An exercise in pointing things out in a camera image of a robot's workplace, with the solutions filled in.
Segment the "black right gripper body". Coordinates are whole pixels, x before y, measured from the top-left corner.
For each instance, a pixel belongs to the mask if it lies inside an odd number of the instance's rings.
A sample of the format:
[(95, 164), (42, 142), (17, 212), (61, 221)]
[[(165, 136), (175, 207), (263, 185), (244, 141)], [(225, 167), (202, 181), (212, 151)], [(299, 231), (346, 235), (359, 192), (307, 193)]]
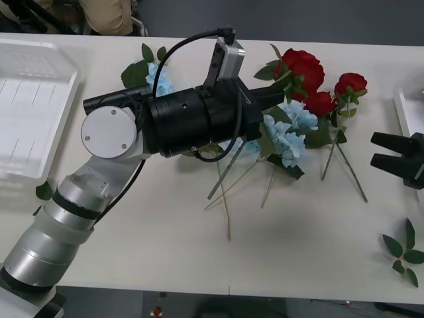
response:
[(413, 189), (423, 189), (423, 134), (414, 133), (409, 138), (409, 148), (403, 157), (407, 161), (403, 177), (405, 186)]

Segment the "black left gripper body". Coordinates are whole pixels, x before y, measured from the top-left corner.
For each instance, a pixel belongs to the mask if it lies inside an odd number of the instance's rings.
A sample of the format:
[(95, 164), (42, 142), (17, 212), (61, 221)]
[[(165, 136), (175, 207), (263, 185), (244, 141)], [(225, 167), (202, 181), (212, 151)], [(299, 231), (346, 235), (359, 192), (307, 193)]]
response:
[(241, 116), (238, 137), (252, 141), (261, 137), (263, 122), (260, 96), (263, 87), (248, 89), (241, 79), (208, 80), (209, 140), (221, 142), (233, 137)]

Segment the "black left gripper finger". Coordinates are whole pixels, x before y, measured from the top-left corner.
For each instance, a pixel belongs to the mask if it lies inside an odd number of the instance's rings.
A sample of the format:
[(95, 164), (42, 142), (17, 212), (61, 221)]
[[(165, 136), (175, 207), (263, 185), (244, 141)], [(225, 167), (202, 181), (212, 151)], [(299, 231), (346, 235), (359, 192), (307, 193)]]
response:
[(270, 109), (284, 102), (284, 94), (268, 94), (261, 97), (261, 109)]
[(261, 87), (256, 89), (251, 89), (250, 92), (255, 95), (257, 98), (283, 98), (284, 91), (277, 87)]

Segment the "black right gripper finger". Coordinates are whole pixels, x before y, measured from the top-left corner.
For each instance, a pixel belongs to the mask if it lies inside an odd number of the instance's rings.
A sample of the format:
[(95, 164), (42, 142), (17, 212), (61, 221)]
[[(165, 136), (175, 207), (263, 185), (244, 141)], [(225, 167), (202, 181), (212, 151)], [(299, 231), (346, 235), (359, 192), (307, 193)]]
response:
[(414, 147), (414, 142), (411, 138), (382, 132), (375, 132), (372, 135), (371, 143), (398, 154), (408, 154)]
[(412, 161), (409, 159), (385, 154), (374, 154), (370, 164), (399, 178), (407, 180), (412, 178)]

